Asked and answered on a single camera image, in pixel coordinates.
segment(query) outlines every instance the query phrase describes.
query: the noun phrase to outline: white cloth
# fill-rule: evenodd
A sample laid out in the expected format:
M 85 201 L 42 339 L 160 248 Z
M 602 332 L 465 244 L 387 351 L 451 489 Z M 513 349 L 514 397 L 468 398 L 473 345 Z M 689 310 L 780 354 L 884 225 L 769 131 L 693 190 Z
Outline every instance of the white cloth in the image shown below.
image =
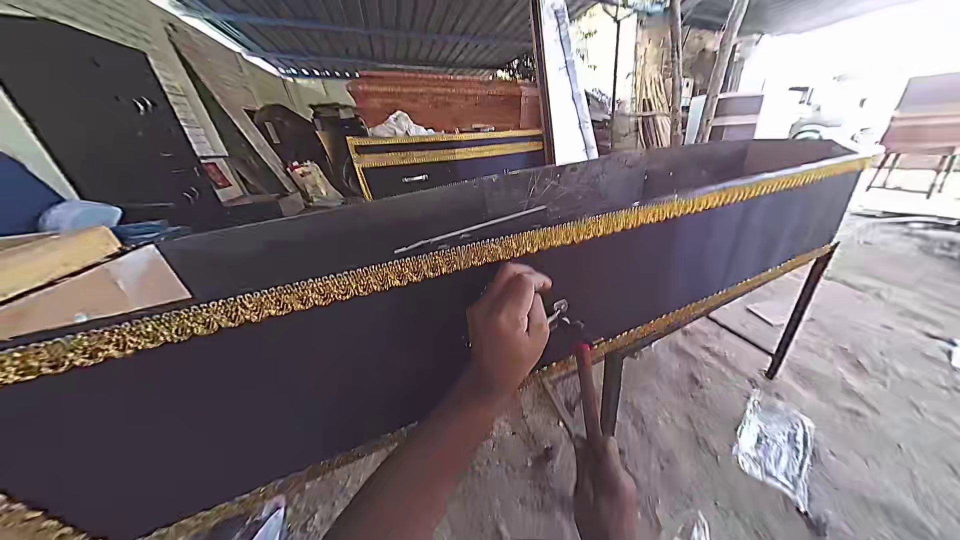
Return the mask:
M 410 115 L 402 110 L 394 112 L 379 126 L 370 128 L 371 136 L 404 136 L 404 135 L 432 135 L 436 133 L 430 128 L 417 125 Z

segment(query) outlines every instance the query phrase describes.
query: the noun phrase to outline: wooden pole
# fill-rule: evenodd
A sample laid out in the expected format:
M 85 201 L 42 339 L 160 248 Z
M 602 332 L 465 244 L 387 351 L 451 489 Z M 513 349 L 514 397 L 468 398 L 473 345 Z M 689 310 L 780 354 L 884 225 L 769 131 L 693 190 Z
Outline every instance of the wooden pole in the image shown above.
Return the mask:
M 747 12 L 750 0 L 733 0 L 727 24 L 724 25 L 723 35 L 720 37 L 720 48 L 717 49 L 717 60 L 710 71 L 710 83 L 707 86 L 707 100 L 704 103 L 704 113 L 700 116 L 700 127 L 697 129 L 696 142 L 707 142 L 710 128 L 713 127 L 713 115 L 717 111 L 717 96 L 720 95 L 720 86 L 723 85 L 724 75 L 727 73 L 727 63 L 733 52 L 736 35 L 740 32 L 743 15 Z
M 684 90 L 684 44 L 680 32 L 680 0 L 670 1 L 670 77 L 673 92 L 670 96 L 670 146 L 684 144 L 684 128 L 681 124 L 681 94 Z

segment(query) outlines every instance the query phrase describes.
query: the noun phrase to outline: coffin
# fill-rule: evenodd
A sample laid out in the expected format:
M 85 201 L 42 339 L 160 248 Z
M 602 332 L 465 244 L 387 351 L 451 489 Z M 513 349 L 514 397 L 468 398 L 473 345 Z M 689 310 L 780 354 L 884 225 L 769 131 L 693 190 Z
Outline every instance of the coffin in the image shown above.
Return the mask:
M 347 145 L 368 200 L 545 163 L 542 130 L 393 138 L 349 136 Z
M 234 515 L 423 418 L 498 263 L 550 275 L 596 351 L 650 340 L 825 253 L 869 159 L 815 140 L 611 154 L 161 243 L 190 305 L 0 352 L 0 490 L 23 504 L 0 523 L 134 538 Z M 539 369 L 567 354 L 551 338 Z

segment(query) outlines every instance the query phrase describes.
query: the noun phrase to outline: black panel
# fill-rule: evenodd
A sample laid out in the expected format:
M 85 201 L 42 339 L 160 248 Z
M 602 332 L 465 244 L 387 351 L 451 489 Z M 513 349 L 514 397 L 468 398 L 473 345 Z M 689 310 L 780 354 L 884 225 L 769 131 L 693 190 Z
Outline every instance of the black panel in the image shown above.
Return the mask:
M 364 176 L 374 199 L 413 193 L 463 180 L 504 174 L 543 165 L 543 151 L 507 154 L 490 158 L 438 161 L 413 165 L 367 167 Z M 423 180 L 416 180 L 426 175 Z
M 761 146 L 789 156 L 806 143 Z M 709 153 L 734 169 L 728 156 L 739 156 L 742 171 L 752 144 L 543 167 L 198 234 L 161 250 L 198 300 L 228 296 L 397 258 L 395 247 L 518 208 L 547 206 L 483 237 L 671 197 L 670 170 L 678 184 L 698 185 L 685 194 L 707 192 L 716 187 L 709 176 L 677 173 L 700 170 Z M 613 337 L 831 242 L 856 178 L 844 173 L 522 261 L 553 278 L 551 299 L 567 298 L 590 333 Z M 496 266 L 0 387 L 0 490 L 94 535 L 131 538 L 419 420 L 468 361 L 464 311 Z M 567 354 L 552 339 L 541 363 Z
M 222 211 L 143 52 L 0 16 L 0 83 L 84 199 L 199 229 Z

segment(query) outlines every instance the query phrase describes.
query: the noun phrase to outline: dirt floor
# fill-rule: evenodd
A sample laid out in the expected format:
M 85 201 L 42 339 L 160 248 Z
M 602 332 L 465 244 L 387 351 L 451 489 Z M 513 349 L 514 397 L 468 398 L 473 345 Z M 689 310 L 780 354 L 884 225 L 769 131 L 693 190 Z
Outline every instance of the dirt floor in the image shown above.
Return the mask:
M 626 361 L 616 437 L 655 502 L 660 538 L 698 510 L 712 540 L 814 536 L 786 497 L 732 457 L 754 388 L 816 425 L 810 505 L 829 538 L 960 538 L 960 372 L 929 336 L 960 336 L 960 234 L 850 216 L 839 239 L 776 380 L 761 375 L 762 352 L 708 319 Z M 788 312 L 804 272 L 712 316 L 772 347 L 780 328 L 754 311 Z M 559 389 L 576 401 L 574 379 Z M 320 538 L 383 455 L 291 494 L 292 537 Z M 543 389 L 528 386 L 478 452 L 435 538 L 578 538 L 573 467 Z

